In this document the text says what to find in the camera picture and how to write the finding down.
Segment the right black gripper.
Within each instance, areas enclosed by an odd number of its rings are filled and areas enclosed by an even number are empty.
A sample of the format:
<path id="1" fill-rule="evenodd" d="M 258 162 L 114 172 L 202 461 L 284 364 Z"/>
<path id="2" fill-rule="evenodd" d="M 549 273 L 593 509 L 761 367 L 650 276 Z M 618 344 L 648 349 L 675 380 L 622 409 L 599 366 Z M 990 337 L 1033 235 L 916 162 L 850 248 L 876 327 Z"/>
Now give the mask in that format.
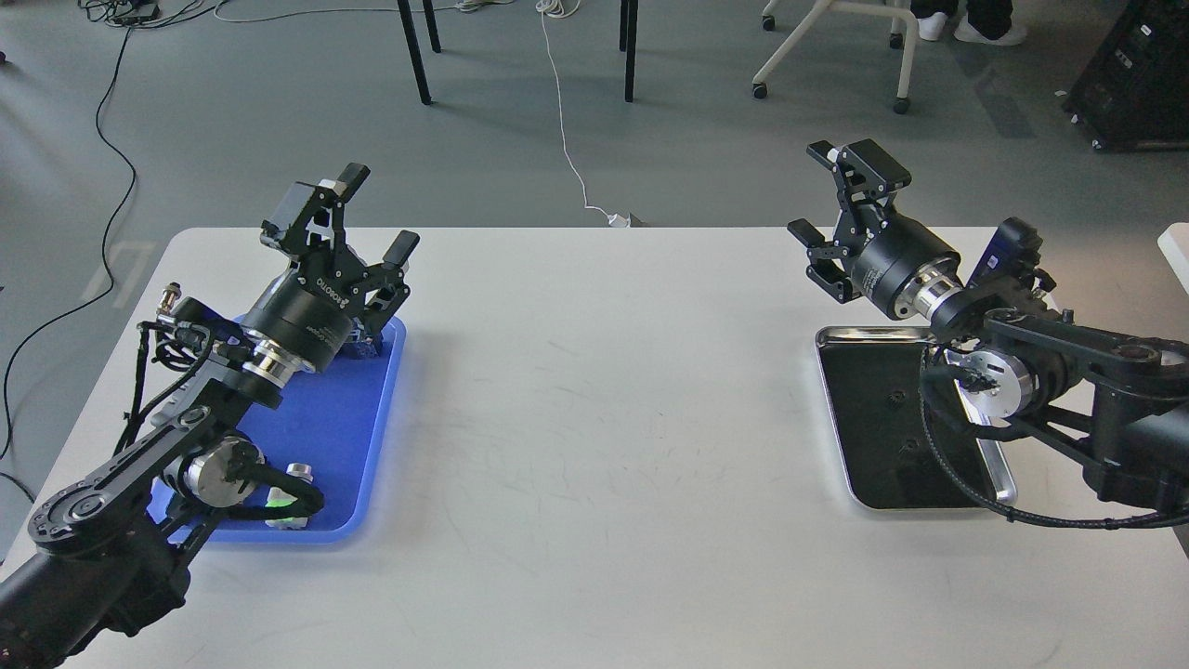
<path id="1" fill-rule="evenodd" d="M 932 318 L 962 288 L 960 254 L 897 212 L 895 194 L 910 185 L 910 171 L 873 139 L 841 147 L 820 140 L 806 152 L 833 173 L 839 208 L 833 241 L 807 219 L 787 225 L 805 246 L 809 278 L 839 304 L 866 296 L 892 321 Z"/>

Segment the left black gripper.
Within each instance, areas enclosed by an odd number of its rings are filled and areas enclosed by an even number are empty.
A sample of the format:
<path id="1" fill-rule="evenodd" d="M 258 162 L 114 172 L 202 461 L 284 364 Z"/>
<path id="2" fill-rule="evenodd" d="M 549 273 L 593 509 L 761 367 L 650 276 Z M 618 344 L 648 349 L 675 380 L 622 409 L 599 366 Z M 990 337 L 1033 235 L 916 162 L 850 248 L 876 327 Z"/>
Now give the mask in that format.
<path id="1" fill-rule="evenodd" d="M 420 234 L 401 231 L 372 267 L 346 242 L 344 207 L 369 173 L 364 164 L 348 164 L 336 179 L 295 182 L 263 221 L 260 242 L 281 251 L 292 267 L 254 301 L 243 330 L 296 370 L 323 372 L 341 356 L 353 327 L 380 332 L 411 295 L 405 270 Z"/>

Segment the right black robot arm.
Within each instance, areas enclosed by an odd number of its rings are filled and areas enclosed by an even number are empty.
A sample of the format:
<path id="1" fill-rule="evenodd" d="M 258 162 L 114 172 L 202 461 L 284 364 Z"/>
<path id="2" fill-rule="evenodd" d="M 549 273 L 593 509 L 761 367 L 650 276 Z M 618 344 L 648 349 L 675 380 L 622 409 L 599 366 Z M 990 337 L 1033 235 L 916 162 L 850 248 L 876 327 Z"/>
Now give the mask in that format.
<path id="1" fill-rule="evenodd" d="M 1081 326 L 1049 304 L 1040 234 L 1019 217 L 994 231 L 969 278 L 960 251 L 897 212 L 910 171 L 873 139 L 811 143 L 832 176 L 832 236 L 806 219 L 787 229 L 805 246 L 811 280 L 845 304 L 868 299 L 889 321 L 926 320 L 921 419 L 977 438 L 1034 438 L 1081 466 L 1096 498 L 1130 505 L 1121 519 L 1062 519 L 994 501 L 935 461 L 964 496 L 1007 520 L 1062 529 L 1185 525 L 1185 343 Z"/>

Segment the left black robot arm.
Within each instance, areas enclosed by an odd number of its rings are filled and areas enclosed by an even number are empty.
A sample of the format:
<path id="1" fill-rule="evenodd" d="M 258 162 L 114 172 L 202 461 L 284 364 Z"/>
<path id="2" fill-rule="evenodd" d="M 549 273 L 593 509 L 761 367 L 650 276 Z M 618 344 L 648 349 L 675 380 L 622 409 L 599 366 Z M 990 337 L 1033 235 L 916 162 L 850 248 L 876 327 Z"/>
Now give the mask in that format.
<path id="1" fill-rule="evenodd" d="M 256 405 L 279 408 L 292 375 L 378 348 L 411 292 L 417 234 L 401 232 L 375 264 L 346 242 L 345 207 L 369 173 L 350 164 L 288 189 L 260 232 L 288 266 L 238 321 L 166 285 L 137 326 L 133 403 L 111 461 L 27 522 L 34 555 L 4 580 L 5 668 L 55 668 L 106 627 L 134 636 L 178 610 L 221 520 L 323 509 L 323 492 L 269 465 L 239 424 Z"/>

